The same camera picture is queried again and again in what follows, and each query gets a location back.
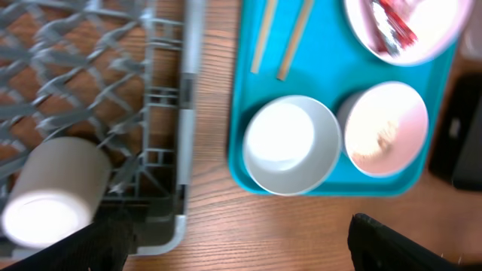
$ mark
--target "chopstick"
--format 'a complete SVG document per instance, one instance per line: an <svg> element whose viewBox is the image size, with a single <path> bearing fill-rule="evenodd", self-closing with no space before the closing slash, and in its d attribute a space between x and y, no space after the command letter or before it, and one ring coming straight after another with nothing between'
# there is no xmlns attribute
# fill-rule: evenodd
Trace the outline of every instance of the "chopstick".
<svg viewBox="0 0 482 271"><path fill-rule="evenodd" d="M261 30L258 36L258 43L256 44L255 57L251 65L251 72L257 74L261 59L263 58L264 50L266 49L266 43L268 35L270 34L271 23L276 11L276 5L278 0L268 0L266 7L264 8L263 23L261 24Z"/></svg>
<svg viewBox="0 0 482 271"><path fill-rule="evenodd" d="M303 7L294 27L294 32L291 35L288 49L285 52L285 57L278 71L278 79L284 81L288 75L291 63L293 62L294 54L300 43L308 18L310 18L311 9L313 8L314 0L304 0Z"/></svg>

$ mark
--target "turquoise tray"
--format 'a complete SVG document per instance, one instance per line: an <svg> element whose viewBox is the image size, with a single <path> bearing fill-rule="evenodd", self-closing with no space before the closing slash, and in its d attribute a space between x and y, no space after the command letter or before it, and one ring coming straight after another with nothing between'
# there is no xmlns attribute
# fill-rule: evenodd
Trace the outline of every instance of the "turquoise tray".
<svg viewBox="0 0 482 271"><path fill-rule="evenodd" d="M393 66L373 56L358 42L349 27L342 0L319 0L313 6L291 71L286 81L279 81L276 73L303 3L278 1L260 71L254 75L249 70L265 4L261 0L243 2L228 146L228 163L234 180L247 191L268 194L249 177L241 151L250 119L267 102L300 94L319 100L336 113L350 94L384 81L400 81L420 93L429 111L428 140L414 162L389 178L371 178L360 173L341 154L328 179L306 195L395 196L408 190L425 164L456 44L423 65Z"/></svg>

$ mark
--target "gray dish rack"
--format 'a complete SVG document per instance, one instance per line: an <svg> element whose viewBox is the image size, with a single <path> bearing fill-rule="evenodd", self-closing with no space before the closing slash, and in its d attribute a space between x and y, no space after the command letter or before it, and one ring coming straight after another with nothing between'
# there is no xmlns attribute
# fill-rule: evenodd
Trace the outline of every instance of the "gray dish rack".
<svg viewBox="0 0 482 271"><path fill-rule="evenodd" d="M77 123L88 123L93 129L90 139L99 148L116 157L117 167L112 173L108 192L97 217L126 209L135 222L136 239L132 254L154 255L166 253L182 240L186 229L188 187L191 183L195 128L195 92L200 70L205 0L185 0L184 20L168 20L157 16L156 7L163 0L16 0L0 7L0 94L9 102L0 103L0 144L10 148L12 155L2 155L0 160L0 200L8 200L14 186L14 177L21 170L29 152L28 145L12 132L23 119L35 122L35 131L41 140L71 135ZM48 12L59 11L63 17L49 19ZM22 16L30 16L38 30L32 46L26 46L12 31L10 25ZM106 20L119 20L122 24L113 29L104 27ZM66 36L82 23L89 23L99 34L93 50L82 53ZM182 35L176 36L176 30ZM144 58L135 60L124 49L121 40L133 29L145 33ZM107 50L114 51L107 67L122 74L107 82L102 71L93 63ZM178 51L181 54L177 86L154 83L156 56L160 51ZM52 67L67 72L53 72ZM12 78L24 69L35 73L39 88L35 96L25 97L22 90L10 85ZM84 73L98 88L93 100L85 102L81 93L69 88L69 82ZM134 108L117 91L132 78L140 78L142 106ZM63 99L69 109L46 114L39 108L48 99ZM114 120L104 121L96 110L108 102L122 108ZM152 112L157 108L174 111L174 136L171 147L153 147L152 129L162 126L153 123ZM142 133L138 151L133 151L126 135L133 129ZM148 184L144 193L143 186ZM20 259L35 253L21 248L0 236L0 257Z"/></svg>

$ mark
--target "wooden table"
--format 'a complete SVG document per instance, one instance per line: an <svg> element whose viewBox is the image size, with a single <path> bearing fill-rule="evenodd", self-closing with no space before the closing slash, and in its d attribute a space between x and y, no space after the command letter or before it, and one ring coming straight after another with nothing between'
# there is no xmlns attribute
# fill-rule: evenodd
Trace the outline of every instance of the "wooden table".
<svg viewBox="0 0 482 271"><path fill-rule="evenodd" d="M482 259L482 194L428 172L388 199L256 196L238 187L225 146L240 0L208 3L188 232L174 251L131 257L125 270L352 270L346 238L357 212L450 260ZM457 58L447 89L470 70L482 69Z"/></svg>

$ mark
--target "bowl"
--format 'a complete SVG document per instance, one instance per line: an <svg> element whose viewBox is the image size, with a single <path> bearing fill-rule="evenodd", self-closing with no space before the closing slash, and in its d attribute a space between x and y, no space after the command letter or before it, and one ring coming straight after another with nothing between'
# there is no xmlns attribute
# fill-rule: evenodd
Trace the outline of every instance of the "bowl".
<svg viewBox="0 0 482 271"><path fill-rule="evenodd" d="M321 102L284 96L260 109L243 139L243 160L251 178L282 196L318 187L337 164L341 130Z"/></svg>
<svg viewBox="0 0 482 271"><path fill-rule="evenodd" d="M422 97L409 85L394 81L350 96L337 118L345 154L359 171L378 178L410 165L429 128Z"/></svg>
<svg viewBox="0 0 482 271"><path fill-rule="evenodd" d="M405 21L418 41L393 57L374 49L376 26L369 14L370 0L344 1L349 24L363 46L381 60L400 66L419 65L445 51L462 31L473 5L473 0L422 0Z"/></svg>

